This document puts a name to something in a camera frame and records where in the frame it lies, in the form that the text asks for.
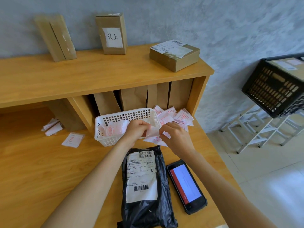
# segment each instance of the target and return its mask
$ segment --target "person's left arm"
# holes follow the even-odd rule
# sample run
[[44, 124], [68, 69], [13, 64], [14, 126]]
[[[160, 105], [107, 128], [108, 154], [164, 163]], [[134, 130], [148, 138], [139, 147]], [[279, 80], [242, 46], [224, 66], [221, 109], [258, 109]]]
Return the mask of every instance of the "person's left arm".
[[104, 159], [66, 196], [41, 228], [91, 228], [123, 159], [150, 124], [133, 120]]

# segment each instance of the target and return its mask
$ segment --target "wooden tabletop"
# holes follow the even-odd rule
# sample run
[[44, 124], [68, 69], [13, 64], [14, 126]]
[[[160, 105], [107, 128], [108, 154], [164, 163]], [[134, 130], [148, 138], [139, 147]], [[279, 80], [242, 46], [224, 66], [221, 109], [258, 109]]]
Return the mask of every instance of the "wooden tabletop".
[[[102, 160], [111, 147], [103, 147], [88, 133], [78, 148], [61, 143], [69, 132], [62, 130], [46, 137], [41, 130], [53, 117], [48, 108], [0, 115], [0, 221], [1, 227], [40, 227], [64, 197]], [[206, 134], [194, 121], [189, 126], [193, 144], [207, 161], [235, 188], [240, 190]], [[138, 140], [136, 148], [154, 144]], [[165, 163], [179, 158], [161, 147]], [[203, 184], [193, 174], [208, 200], [207, 207], [187, 215], [171, 183], [171, 199], [179, 227], [215, 228], [224, 224], [220, 212]], [[121, 221], [122, 176], [118, 171], [95, 227], [116, 227]]]
[[77, 51], [77, 59], [54, 62], [50, 54], [0, 60], [0, 108], [209, 76], [203, 60], [172, 72], [150, 60], [151, 45], [128, 47], [126, 55]]

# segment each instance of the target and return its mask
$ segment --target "person's right arm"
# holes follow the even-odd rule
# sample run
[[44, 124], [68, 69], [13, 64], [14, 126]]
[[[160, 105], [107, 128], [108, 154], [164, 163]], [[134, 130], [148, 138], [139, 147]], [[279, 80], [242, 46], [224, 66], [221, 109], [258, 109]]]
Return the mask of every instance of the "person's right arm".
[[[164, 131], [170, 134], [170, 139], [162, 134]], [[187, 131], [169, 122], [162, 126], [159, 134], [173, 153], [184, 160], [201, 180], [229, 228], [276, 227], [195, 150]]]

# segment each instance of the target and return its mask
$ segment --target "red bar on screen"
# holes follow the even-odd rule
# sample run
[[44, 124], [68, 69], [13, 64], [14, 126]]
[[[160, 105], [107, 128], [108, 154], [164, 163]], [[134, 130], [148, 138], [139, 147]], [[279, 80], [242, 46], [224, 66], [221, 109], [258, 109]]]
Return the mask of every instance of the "red bar on screen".
[[176, 177], [176, 175], [175, 175], [175, 173], [174, 173], [174, 170], [173, 170], [173, 169], [170, 170], [170, 173], [171, 173], [171, 175], [172, 175], [172, 177], [173, 177], [173, 180], [174, 180], [174, 182], [175, 182], [175, 184], [176, 184], [176, 186], [177, 186], [177, 189], [178, 189], [178, 191], [179, 191], [181, 197], [182, 197], [183, 200], [184, 200], [184, 203], [185, 203], [185, 204], [188, 204], [188, 203], [189, 203], [188, 198], [187, 198], [187, 196], [185, 195], [185, 192], [184, 192], [183, 188], [181, 187], [181, 185], [180, 185], [180, 183], [179, 183], [179, 181], [178, 181], [178, 179], [177, 179], [177, 177]]

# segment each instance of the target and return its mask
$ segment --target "cardboard box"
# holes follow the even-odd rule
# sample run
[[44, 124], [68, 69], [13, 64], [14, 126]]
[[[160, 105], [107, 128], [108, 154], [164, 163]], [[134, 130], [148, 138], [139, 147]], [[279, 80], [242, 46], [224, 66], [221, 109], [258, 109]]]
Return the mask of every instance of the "cardboard box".
[[55, 62], [65, 61], [65, 57], [52, 30], [48, 17], [46, 15], [38, 15], [34, 20], [53, 60]]
[[157, 105], [157, 84], [148, 85], [147, 107], [154, 108]]
[[146, 107], [148, 86], [120, 90], [123, 111]]
[[55, 62], [77, 58], [62, 15], [38, 15], [34, 20]]
[[279, 67], [286, 73], [289, 73], [300, 80], [304, 80], [304, 61], [301, 61], [297, 58], [285, 58], [267, 62], [276, 67]]
[[100, 115], [121, 112], [113, 91], [94, 94]]
[[101, 13], [95, 18], [104, 54], [126, 54], [127, 32], [123, 13]]
[[62, 15], [54, 15], [50, 18], [51, 27], [66, 60], [77, 58], [74, 44], [66, 27]]
[[150, 47], [150, 59], [158, 62], [173, 72], [177, 72], [199, 60], [200, 49], [170, 40]]
[[168, 108], [175, 107], [178, 111], [187, 106], [193, 78], [173, 81], [170, 87]]
[[68, 131], [86, 129], [86, 126], [66, 98], [44, 102]]
[[169, 82], [157, 84], [157, 105], [163, 110], [168, 108], [169, 85]]

